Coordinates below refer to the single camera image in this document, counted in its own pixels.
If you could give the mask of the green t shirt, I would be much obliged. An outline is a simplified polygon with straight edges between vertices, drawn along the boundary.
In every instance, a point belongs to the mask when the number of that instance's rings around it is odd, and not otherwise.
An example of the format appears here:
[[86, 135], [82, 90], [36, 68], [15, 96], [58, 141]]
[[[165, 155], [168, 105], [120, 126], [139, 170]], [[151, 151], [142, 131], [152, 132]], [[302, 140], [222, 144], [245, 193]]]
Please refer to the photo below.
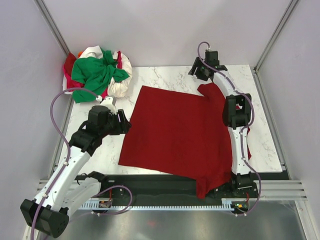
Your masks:
[[118, 68], [118, 58], [113, 56], [112, 51], [102, 49], [101, 52], [102, 58], [88, 56], [75, 60], [71, 79], [104, 98], [108, 95], [112, 80], [121, 83], [130, 75], [126, 70]]

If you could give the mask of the right aluminium frame post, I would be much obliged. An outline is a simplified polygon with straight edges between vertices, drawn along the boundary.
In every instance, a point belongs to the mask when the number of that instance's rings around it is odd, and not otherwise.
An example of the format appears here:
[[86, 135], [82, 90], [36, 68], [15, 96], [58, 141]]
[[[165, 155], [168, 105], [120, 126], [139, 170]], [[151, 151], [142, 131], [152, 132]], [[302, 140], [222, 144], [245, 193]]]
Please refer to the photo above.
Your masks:
[[279, 22], [277, 23], [271, 37], [269, 38], [265, 48], [263, 49], [260, 57], [258, 58], [257, 63], [253, 67], [253, 71], [257, 74], [262, 67], [263, 63], [265, 62], [267, 56], [269, 55], [270, 51], [272, 50], [274, 44], [280, 37], [282, 31], [284, 30], [285, 26], [289, 22], [293, 12], [295, 11], [296, 7], [300, 3], [300, 0], [290, 0], [285, 11], [283, 12]]

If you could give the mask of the cream white t shirt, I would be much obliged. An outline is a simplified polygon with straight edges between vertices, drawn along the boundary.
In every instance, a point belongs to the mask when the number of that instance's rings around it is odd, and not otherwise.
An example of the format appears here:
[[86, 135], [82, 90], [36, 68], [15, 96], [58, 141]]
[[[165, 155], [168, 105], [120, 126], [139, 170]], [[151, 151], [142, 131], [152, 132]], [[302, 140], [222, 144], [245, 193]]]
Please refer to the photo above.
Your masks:
[[[103, 48], [101, 48], [100, 46], [97, 45], [97, 46], [93, 46], [93, 47], [88, 47], [84, 51], [79, 52], [78, 56], [75, 56], [75, 55], [74, 56], [76, 57], [76, 59], [87, 58], [87, 57], [95, 57], [95, 58], [101, 59], [102, 58], [102, 50], [103, 50]], [[117, 67], [119, 69], [123, 69], [123, 70], [127, 71], [129, 74], [129, 78], [122, 81], [121, 83], [116, 83], [114, 80], [112, 80], [111, 84], [109, 85], [109, 87], [107, 89], [107, 93], [108, 93], [107, 96], [114, 96], [116, 98], [122, 98], [128, 92], [129, 84], [130, 84], [130, 81], [133, 77], [133, 69], [132, 69], [132, 65], [131, 65], [129, 58], [125, 54], [123, 54], [120, 50], [119, 51], [111, 51], [111, 52], [114, 57], [117, 57], [117, 61], [118, 61]], [[67, 75], [63, 69], [63, 65], [62, 65], [63, 75]]]

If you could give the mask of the aluminium frame post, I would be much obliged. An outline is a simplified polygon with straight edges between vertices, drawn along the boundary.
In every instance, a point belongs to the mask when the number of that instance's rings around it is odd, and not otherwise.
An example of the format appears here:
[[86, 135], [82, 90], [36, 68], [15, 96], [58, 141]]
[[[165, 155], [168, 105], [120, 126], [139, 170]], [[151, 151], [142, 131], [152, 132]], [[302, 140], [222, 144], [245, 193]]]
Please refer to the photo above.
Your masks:
[[253, 67], [253, 71], [257, 74], [262, 67], [263, 63], [265, 62], [267, 56], [269, 55], [270, 51], [272, 50], [274, 44], [280, 37], [282, 31], [284, 30], [285, 26], [289, 22], [293, 12], [295, 11], [296, 7], [300, 3], [300, 0], [290, 0], [285, 11], [283, 12], [279, 22], [277, 23], [271, 37], [269, 38], [265, 48], [263, 49], [260, 57], [258, 58], [257, 63]]
[[67, 56], [70, 52], [70, 49], [69, 49], [62, 33], [60, 32], [53, 16], [51, 15], [45, 1], [44, 0], [34, 0], [34, 3], [37, 5], [38, 9], [40, 10], [44, 20], [46, 21], [48, 27], [50, 28], [50, 30], [52, 32], [53, 36], [57, 40], [58, 45], [60, 46], [60, 48], [63, 50], [63, 52]]

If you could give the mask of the left aluminium frame post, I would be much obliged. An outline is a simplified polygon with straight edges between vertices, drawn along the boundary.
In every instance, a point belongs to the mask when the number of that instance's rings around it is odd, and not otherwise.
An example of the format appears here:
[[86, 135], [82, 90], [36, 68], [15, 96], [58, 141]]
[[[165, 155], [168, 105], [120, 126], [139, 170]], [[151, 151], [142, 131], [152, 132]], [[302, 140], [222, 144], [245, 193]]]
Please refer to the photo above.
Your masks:
[[34, 0], [34, 3], [37, 5], [38, 9], [40, 10], [44, 20], [46, 21], [48, 27], [50, 28], [50, 30], [52, 32], [53, 36], [57, 40], [58, 45], [60, 46], [60, 48], [63, 50], [63, 52], [67, 56], [70, 52], [70, 49], [69, 49], [62, 33], [60, 32], [53, 16], [51, 15], [45, 1], [44, 0]]

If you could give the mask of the pink magenta t shirt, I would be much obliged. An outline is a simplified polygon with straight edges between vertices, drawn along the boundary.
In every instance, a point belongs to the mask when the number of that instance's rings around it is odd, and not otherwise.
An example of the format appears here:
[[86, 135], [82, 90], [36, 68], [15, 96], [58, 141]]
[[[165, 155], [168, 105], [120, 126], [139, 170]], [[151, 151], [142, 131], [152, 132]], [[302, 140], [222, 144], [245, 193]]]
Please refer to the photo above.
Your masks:
[[68, 74], [65, 74], [63, 76], [63, 80], [62, 80], [63, 90], [71, 89], [71, 88], [83, 88], [83, 87], [84, 87], [83, 83], [72, 80], [72, 78]]

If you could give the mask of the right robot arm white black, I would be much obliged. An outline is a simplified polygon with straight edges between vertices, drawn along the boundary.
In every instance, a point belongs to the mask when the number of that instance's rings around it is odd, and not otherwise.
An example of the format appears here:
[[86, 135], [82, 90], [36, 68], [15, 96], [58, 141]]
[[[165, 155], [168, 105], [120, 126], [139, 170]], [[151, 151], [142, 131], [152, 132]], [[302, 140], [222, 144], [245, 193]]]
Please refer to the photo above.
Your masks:
[[216, 50], [206, 49], [205, 57], [197, 56], [188, 73], [197, 79], [211, 80], [225, 97], [222, 121], [227, 127], [232, 150], [232, 177], [229, 191], [235, 197], [242, 196], [254, 186], [249, 160], [248, 133], [252, 122], [252, 96], [242, 93], [228, 76], [228, 69], [221, 65]]

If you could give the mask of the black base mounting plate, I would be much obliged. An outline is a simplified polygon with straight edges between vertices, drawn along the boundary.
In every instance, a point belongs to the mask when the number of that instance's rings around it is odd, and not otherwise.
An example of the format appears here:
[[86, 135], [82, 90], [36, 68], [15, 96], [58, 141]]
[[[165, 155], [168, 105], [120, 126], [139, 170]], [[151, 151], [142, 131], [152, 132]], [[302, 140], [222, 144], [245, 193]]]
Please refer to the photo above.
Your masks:
[[256, 184], [250, 188], [235, 189], [229, 181], [199, 198], [195, 180], [170, 174], [108, 175], [98, 192], [116, 185], [127, 187], [132, 193], [131, 203], [138, 204], [217, 203], [221, 199], [254, 200], [258, 197]]

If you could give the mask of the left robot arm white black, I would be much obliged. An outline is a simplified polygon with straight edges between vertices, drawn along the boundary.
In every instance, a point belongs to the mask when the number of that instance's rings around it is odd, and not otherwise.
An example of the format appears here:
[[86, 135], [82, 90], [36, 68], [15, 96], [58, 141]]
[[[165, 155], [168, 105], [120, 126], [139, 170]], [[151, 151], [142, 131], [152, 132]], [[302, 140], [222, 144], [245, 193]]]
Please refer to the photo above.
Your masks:
[[104, 197], [110, 185], [106, 175], [93, 171], [74, 190], [70, 187], [82, 167], [102, 145], [103, 138], [128, 133], [131, 127], [123, 109], [114, 105], [95, 105], [66, 143], [67, 154], [42, 190], [34, 199], [20, 205], [22, 215], [30, 227], [30, 238], [35, 231], [58, 238], [66, 229], [72, 215], [90, 198]]

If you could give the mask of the dark red t shirt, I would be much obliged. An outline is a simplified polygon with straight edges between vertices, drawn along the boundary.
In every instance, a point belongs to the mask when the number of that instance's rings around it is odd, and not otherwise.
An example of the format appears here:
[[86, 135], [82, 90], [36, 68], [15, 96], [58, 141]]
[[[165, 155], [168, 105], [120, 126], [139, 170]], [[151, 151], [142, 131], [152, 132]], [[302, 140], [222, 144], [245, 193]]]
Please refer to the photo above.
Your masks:
[[224, 95], [214, 83], [200, 85], [198, 92], [143, 86], [119, 164], [193, 179], [202, 199], [231, 182], [233, 157]]

